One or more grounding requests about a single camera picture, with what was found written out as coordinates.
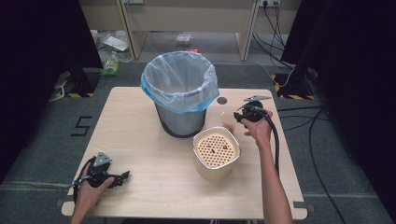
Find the power strip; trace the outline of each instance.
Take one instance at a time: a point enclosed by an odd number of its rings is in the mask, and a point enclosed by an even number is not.
[[[267,7],[276,7],[276,3],[280,5],[280,0],[260,0],[259,7],[264,7],[264,1],[267,1]]]

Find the hand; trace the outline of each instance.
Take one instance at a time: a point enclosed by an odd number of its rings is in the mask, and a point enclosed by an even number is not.
[[[87,164],[82,175],[86,175],[88,173],[90,165],[91,163]],[[99,198],[102,196],[105,189],[113,183],[113,181],[114,177],[110,177],[98,188],[93,188],[87,180],[82,180],[79,184],[76,205],[70,223],[82,223],[84,217],[88,214],[91,208],[97,205]]]
[[[273,113],[269,110],[265,110],[270,118],[273,116]],[[252,136],[256,143],[260,142],[266,144],[270,144],[271,138],[271,126],[265,118],[257,122],[251,122],[247,119],[242,119],[241,123],[244,124],[248,128],[248,132],[245,132],[245,135]]]

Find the perforated lid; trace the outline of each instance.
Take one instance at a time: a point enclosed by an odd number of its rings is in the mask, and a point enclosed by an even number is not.
[[[218,168],[235,161],[240,148],[233,136],[223,128],[203,131],[194,138],[195,154],[209,168]]]

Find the gray trash can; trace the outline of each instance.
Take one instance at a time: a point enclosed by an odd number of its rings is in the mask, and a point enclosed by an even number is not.
[[[200,132],[206,108],[219,96],[213,64],[188,51],[166,53],[148,63],[140,86],[154,101],[163,128],[174,137]]]

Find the gray carpet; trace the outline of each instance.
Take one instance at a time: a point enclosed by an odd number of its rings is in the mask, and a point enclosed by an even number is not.
[[[276,96],[272,80],[261,66],[214,64],[220,88],[268,89]],[[69,217],[61,213],[67,189],[53,185],[36,188],[21,182],[70,184],[110,90],[116,86],[139,86],[144,67],[144,63],[123,63],[118,76],[103,77],[99,81],[92,98],[63,98],[47,106],[31,141],[21,151],[0,187],[1,224],[68,222]],[[267,68],[270,74],[289,72],[273,66]],[[319,108],[285,110],[323,105],[322,100],[275,97],[275,101],[309,211],[308,218],[296,223],[341,223],[318,180],[310,154],[310,120]],[[346,223],[392,223],[361,168],[349,158],[328,112],[325,110],[320,114],[312,128],[312,154],[337,209]],[[85,135],[84,129],[75,127],[80,117],[87,117],[80,125],[90,126]],[[82,136],[71,136],[74,133]],[[122,218],[106,221],[118,224]],[[103,222],[103,218],[88,217],[85,223]]]

